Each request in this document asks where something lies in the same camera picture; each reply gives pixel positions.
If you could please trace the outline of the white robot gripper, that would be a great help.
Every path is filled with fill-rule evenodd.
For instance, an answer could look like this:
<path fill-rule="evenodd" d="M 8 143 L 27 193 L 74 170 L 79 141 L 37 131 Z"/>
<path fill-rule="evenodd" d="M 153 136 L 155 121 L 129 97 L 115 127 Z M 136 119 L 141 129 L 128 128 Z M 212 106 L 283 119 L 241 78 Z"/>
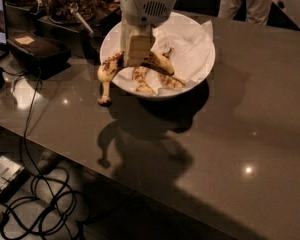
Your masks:
<path fill-rule="evenodd" d="M 120 0 L 121 50 L 126 67 L 137 67 L 149 55 L 155 37 L 151 27 L 159 26 L 170 17 L 177 0 Z"/>

